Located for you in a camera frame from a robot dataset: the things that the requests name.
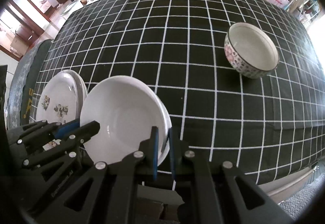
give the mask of gray rug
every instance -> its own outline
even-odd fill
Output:
[[[320,187],[325,182],[325,173],[322,173],[314,182],[307,185],[304,189],[298,191],[295,195],[279,206],[294,220],[308,207],[313,197],[317,194]]]

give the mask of table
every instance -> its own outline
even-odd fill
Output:
[[[268,76],[242,77],[226,60],[225,34],[235,22],[273,40],[280,63]],[[73,13],[53,41],[33,106],[64,69],[78,72],[89,91],[109,76],[142,80],[192,150],[215,164],[233,162],[258,184],[324,153],[322,67],[303,25],[263,0],[100,0]],[[168,159],[159,167],[165,178]],[[166,185],[175,187],[171,179]]]

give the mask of black tablecloth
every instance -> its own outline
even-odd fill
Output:
[[[280,64],[268,76],[247,79],[228,63],[225,33],[235,22],[260,27],[273,40]],[[33,106],[64,69],[78,72],[89,91],[113,75],[142,80],[191,149],[213,163],[232,161],[259,184],[324,152],[322,67],[303,25],[263,0],[98,1],[60,30]],[[168,158],[159,169],[169,171]]]

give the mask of patterned bowl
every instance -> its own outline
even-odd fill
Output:
[[[279,64],[279,53],[272,40],[248,23],[235,23],[229,28],[225,55],[234,69],[252,79],[265,76]]]

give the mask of silver bolt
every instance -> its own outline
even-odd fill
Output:
[[[96,167],[96,169],[98,169],[98,170],[104,169],[104,168],[106,167],[106,163],[104,163],[104,162],[97,162],[97,163],[95,164],[95,167]]]
[[[231,169],[231,168],[232,168],[232,162],[230,162],[230,161],[224,161],[224,162],[222,163],[222,166],[223,166],[224,168],[226,168],[226,169]]]
[[[77,154],[76,154],[75,152],[71,152],[71,153],[69,153],[69,156],[70,156],[71,158],[74,158],[74,157],[77,156]]]
[[[143,152],[142,151],[135,151],[134,153],[133,153],[133,156],[135,157],[135,158],[142,158],[143,157]]]
[[[185,156],[187,158],[193,158],[195,156],[195,152],[191,151],[191,150],[188,150],[185,152]]]

